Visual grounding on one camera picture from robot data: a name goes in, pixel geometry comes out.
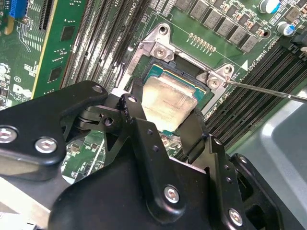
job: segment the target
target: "blue connector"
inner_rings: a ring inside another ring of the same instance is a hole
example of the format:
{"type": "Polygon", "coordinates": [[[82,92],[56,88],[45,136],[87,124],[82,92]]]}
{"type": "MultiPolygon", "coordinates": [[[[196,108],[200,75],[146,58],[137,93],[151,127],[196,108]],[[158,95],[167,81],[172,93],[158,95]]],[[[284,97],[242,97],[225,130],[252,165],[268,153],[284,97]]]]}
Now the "blue connector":
{"type": "Polygon", "coordinates": [[[14,18],[23,18],[26,14],[28,0],[11,0],[11,9],[9,15],[14,18]]]}

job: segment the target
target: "pcie slot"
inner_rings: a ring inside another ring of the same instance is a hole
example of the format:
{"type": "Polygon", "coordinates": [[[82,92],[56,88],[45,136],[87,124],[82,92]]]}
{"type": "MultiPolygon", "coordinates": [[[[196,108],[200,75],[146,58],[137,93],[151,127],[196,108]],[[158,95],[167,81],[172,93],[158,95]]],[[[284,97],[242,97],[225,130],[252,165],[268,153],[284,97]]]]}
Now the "pcie slot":
{"type": "Polygon", "coordinates": [[[118,2],[117,9],[116,9],[116,12],[114,13],[114,15],[112,17],[112,20],[110,22],[108,22],[107,28],[104,29],[104,35],[99,40],[99,42],[101,42],[101,46],[99,48],[98,55],[97,55],[97,57],[95,57],[95,60],[94,60],[94,63],[92,64],[92,66],[89,69],[87,69],[87,72],[89,73],[89,75],[87,75],[87,77],[86,77],[87,80],[97,81],[98,78],[99,78],[99,76],[96,75],[96,72],[97,72],[96,69],[99,68],[98,66],[100,65],[101,56],[103,55],[104,50],[107,46],[107,43],[110,40],[110,37],[112,36],[111,33],[114,32],[114,30],[116,30],[116,29],[114,29],[114,27],[115,27],[115,23],[116,23],[116,25],[118,25],[118,16],[119,16],[119,13],[122,13],[121,9],[123,7],[122,6],[123,2],[124,1],[122,1],[122,0],[118,2]]]}
{"type": "MultiPolygon", "coordinates": [[[[304,67],[304,64],[302,62],[296,62],[296,63],[291,63],[293,64],[293,67],[291,68],[291,71],[288,71],[287,73],[285,73],[285,76],[287,76],[288,78],[281,78],[279,79],[272,87],[269,87],[272,90],[276,90],[276,91],[284,91],[285,86],[287,86],[287,82],[288,81],[292,81],[292,79],[295,79],[295,75],[297,75],[297,73],[300,70],[303,70],[302,68],[304,67]]],[[[263,94],[263,93],[259,93],[259,95],[257,95],[257,100],[255,100],[255,103],[251,103],[250,105],[252,105],[251,108],[246,109],[246,111],[241,111],[241,113],[243,113],[243,117],[240,118],[235,124],[231,124],[229,125],[229,127],[231,127],[230,130],[221,133],[220,135],[222,135],[225,139],[229,139],[229,137],[233,136],[234,133],[236,133],[238,131],[238,129],[240,128],[240,125],[244,123],[246,123],[246,121],[249,121],[249,119],[256,114],[256,112],[260,109],[263,108],[263,106],[269,101],[271,102],[272,100],[274,100],[275,98],[268,95],[268,94],[263,94]]]]}
{"type": "Polygon", "coordinates": [[[81,82],[87,78],[87,72],[88,72],[90,63],[92,61],[92,58],[94,58],[93,57],[94,50],[99,43],[99,39],[103,36],[103,33],[105,31],[104,29],[106,28],[106,26],[109,26],[107,24],[107,18],[110,15],[112,4],[113,4],[113,1],[108,1],[106,3],[106,6],[104,8],[104,13],[99,19],[98,26],[95,28],[95,34],[92,37],[90,46],[86,52],[86,55],[83,58],[82,64],[80,65],[81,72],[78,74],[78,80],[77,80],[78,82],[81,82]]]}
{"type": "Polygon", "coordinates": [[[151,0],[142,0],[138,1],[133,15],[131,17],[132,20],[129,21],[129,24],[126,27],[125,34],[123,35],[121,42],[119,44],[119,49],[114,54],[112,63],[106,72],[106,81],[104,86],[107,90],[111,88],[111,84],[114,81],[114,77],[116,76],[114,73],[115,68],[120,68],[120,65],[123,61],[124,55],[127,52],[127,49],[142,21],[143,15],[146,13],[147,8],[149,7],[151,0]]]}
{"type": "Polygon", "coordinates": [[[74,63],[76,62],[76,58],[77,58],[77,53],[76,51],[79,50],[80,46],[81,46],[81,39],[84,37],[85,35],[85,31],[86,31],[86,25],[89,23],[90,18],[91,18],[91,14],[92,11],[94,9],[94,3],[95,0],[88,0],[86,7],[85,7],[85,11],[83,14],[83,18],[79,27],[79,31],[77,33],[77,37],[76,40],[74,42],[74,47],[72,49],[72,53],[66,68],[66,73],[65,73],[65,77],[63,79],[63,83],[62,83],[62,88],[67,86],[68,80],[70,79],[71,75],[72,75],[72,71],[73,71],[73,66],[74,63]]]}
{"type": "Polygon", "coordinates": [[[92,14],[90,28],[87,29],[88,35],[83,38],[82,46],[79,49],[78,62],[74,64],[75,67],[72,74],[73,84],[79,82],[80,79],[83,78],[80,72],[83,70],[87,59],[91,56],[91,52],[88,50],[89,45],[93,42],[93,38],[95,39],[97,37],[97,30],[100,31],[101,27],[103,27],[105,20],[102,19],[102,15],[109,14],[111,5],[111,0],[108,0],[107,2],[105,0],[101,0],[99,1],[97,9],[92,14]]]}
{"type": "MultiPolygon", "coordinates": [[[[249,84],[249,85],[255,85],[259,79],[265,74],[268,68],[272,66],[272,64],[280,58],[280,56],[284,53],[284,50],[280,47],[276,47],[273,51],[271,51],[271,54],[267,54],[267,60],[265,61],[259,68],[254,71],[252,76],[248,76],[248,78],[243,79],[242,83],[249,84]]],[[[224,104],[218,108],[218,110],[211,116],[211,118],[206,122],[206,126],[209,130],[216,127],[217,123],[222,120],[225,117],[225,111],[228,111],[232,109],[239,101],[242,99],[242,97],[246,94],[246,89],[236,88],[234,91],[230,94],[230,96],[226,99],[224,104]]]]}
{"type": "Polygon", "coordinates": [[[40,14],[40,20],[39,20],[39,29],[40,30],[46,30],[48,23],[49,23],[49,17],[52,10],[52,4],[53,0],[44,0],[42,12],[40,14]]]}
{"type": "MultiPolygon", "coordinates": [[[[270,74],[270,77],[264,79],[259,83],[259,87],[262,88],[268,88],[269,84],[274,81],[282,72],[282,70],[291,63],[292,60],[294,60],[294,56],[287,55],[285,58],[282,59],[280,63],[274,68],[272,71],[272,74],[270,74]]],[[[224,132],[225,125],[227,124],[227,127],[232,127],[229,125],[230,120],[235,119],[236,116],[239,116],[242,114],[242,111],[250,105],[250,102],[254,101],[255,98],[258,96],[257,93],[250,93],[248,96],[243,97],[243,101],[238,104],[238,106],[231,111],[231,114],[229,114],[226,119],[222,120],[222,123],[218,123],[216,126],[216,129],[214,133],[216,135],[220,135],[221,132],[224,132]]]]}
{"type": "Polygon", "coordinates": [[[111,52],[114,52],[117,48],[116,45],[116,41],[119,37],[121,37],[124,33],[124,31],[126,30],[126,26],[124,25],[124,22],[127,20],[128,18],[128,13],[129,13],[129,10],[131,9],[131,6],[132,6],[132,2],[133,0],[127,0],[125,2],[125,4],[123,5],[122,9],[120,9],[121,11],[121,14],[118,18],[118,20],[116,21],[116,25],[115,25],[115,28],[113,29],[113,32],[111,34],[111,36],[109,37],[108,41],[107,41],[107,44],[102,52],[102,55],[100,56],[100,59],[98,61],[98,63],[100,65],[97,65],[94,71],[95,73],[95,76],[94,76],[94,81],[98,81],[101,73],[102,73],[102,70],[104,68],[104,65],[105,65],[105,61],[106,59],[108,58],[108,55],[111,53],[111,52]]]}
{"type": "MultiPolygon", "coordinates": [[[[285,85],[288,86],[286,89],[284,89],[284,92],[291,92],[293,91],[304,79],[306,79],[307,77],[307,70],[305,70],[298,78],[294,78],[291,79],[289,82],[289,85],[285,85]]],[[[281,98],[275,98],[272,102],[268,101],[268,105],[266,106],[265,109],[260,109],[258,116],[255,117],[252,121],[250,121],[250,124],[254,124],[257,121],[261,120],[272,108],[274,108],[279,102],[281,102],[281,98]]],[[[251,128],[252,125],[250,126],[246,126],[244,129],[242,129],[240,132],[238,133],[234,133],[231,137],[228,138],[222,138],[221,141],[225,142],[225,148],[228,149],[229,147],[231,147],[233,144],[235,144],[237,141],[239,141],[241,139],[241,137],[248,132],[248,130],[251,128]]]]}

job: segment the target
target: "motherboard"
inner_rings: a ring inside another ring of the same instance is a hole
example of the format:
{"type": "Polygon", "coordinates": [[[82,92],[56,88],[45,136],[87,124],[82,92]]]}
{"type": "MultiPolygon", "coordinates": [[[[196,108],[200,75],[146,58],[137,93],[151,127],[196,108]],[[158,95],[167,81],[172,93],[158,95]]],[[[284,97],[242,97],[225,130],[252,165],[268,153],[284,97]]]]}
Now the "motherboard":
{"type": "MultiPolygon", "coordinates": [[[[0,109],[92,80],[143,84],[168,154],[193,109],[231,152],[285,100],[208,86],[208,76],[286,93],[307,83],[307,0],[0,0],[0,109]]],[[[104,134],[67,146],[70,183],[103,167],[104,134]]]]}

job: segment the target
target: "metal bolt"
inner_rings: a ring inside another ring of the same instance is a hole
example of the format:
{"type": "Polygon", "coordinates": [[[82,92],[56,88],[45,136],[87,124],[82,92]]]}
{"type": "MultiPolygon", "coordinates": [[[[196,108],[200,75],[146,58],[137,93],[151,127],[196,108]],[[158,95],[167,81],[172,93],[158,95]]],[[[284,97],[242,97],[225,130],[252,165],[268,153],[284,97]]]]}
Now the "metal bolt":
{"type": "Polygon", "coordinates": [[[134,97],[132,96],[128,96],[129,101],[136,103],[138,100],[136,100],[134,97]]]}
{"type": "Polygon", "coordinates": [[[17,133],[14,129],[8,127],[0,128],[0,143],[10,143],[17,138],[17,133]]]}
{"type": "Polygon", "coordinates": [[[221,141],[217,138],[214,138],[215,142],[218,144],[218,145],[222,145],[221,141]]]}
{"type": "Polygon", "coordinates": [[[35,148],[41,153],[52,153],[57,149],[57,144],[51,138],[41,138],[35,143],[35,148]]]}
{"type": "Polygon", "coordinates": [[[177,190],[171,186],[166,186],[164,189],[164,195],[167,200],[173,204],[179,201],[179,193],[177,190]]]}
{"type": "Polygon", "coordinates": [[[221,82],[216,77],[211,77],[208,80],[207,85],[209,86],[210,89],[217,89],[221,85],[221,82]]]}
{"type": "Polygon", "coordinates": [[[248,163],[248,161],[244,158],[244,157],[239,157],[240,158],[240,160],[243,162],[243,163],[245,163],[245,164],[247,164],[248,163]]]}
{"type": "Polygon", "coordinates": [[[162,47],[158,47],[154,50],[154,56],[159,59],[164,59],[166,57],[166,50],[162,47]]]}
{"type": "Polygon", "coordinates": [[[100,92],[100,93],[102,93],[102,87],[100,86],[100,85],[95,85],[95,86],[93,86],[93,90],[95,90],[96,92],[100,92]]]}
{"type": "Polygon", "coordinates": [[[228,213],[229,213],[230,219],[232,220],[232,222],[234,224],[236,224],[237,226],[243,225],[242,217],[240,216],[240,214],[237,211],[235,211],[233,208],[231,208],[231,209],[229,209],[228,213]]]}

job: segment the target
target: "screwdriver shaft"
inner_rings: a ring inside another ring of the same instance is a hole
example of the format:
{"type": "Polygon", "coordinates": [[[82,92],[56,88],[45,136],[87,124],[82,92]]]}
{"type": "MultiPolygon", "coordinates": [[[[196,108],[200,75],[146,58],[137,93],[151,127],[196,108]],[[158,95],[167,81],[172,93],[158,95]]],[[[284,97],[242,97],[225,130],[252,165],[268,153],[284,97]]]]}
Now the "screwdriver shaft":
{"type": "Polygon", "coordinates": [[[257,86],[246,85],[246,84],[238,83],[238,82],[231,81],[231,80],[228,80],[227,83],[230,84],[230,85],[234,85],[234,86],[249,89],[249,90],[255,90],[255,91],[258,91],[258,92],[268,93],[270,95],[274,95],[274,96],[277,96],[277,97],[282,97],[282,98],[290,99],[290,100],[297,101],[297,102],[307,103],[307,98],[305,98],[305,97],[299,97],[299,96],[287,94],[287,93],[284,93],[284,92],[268,90],[268,89],[260,88],[260,87],[257,87],[257,86]]]}

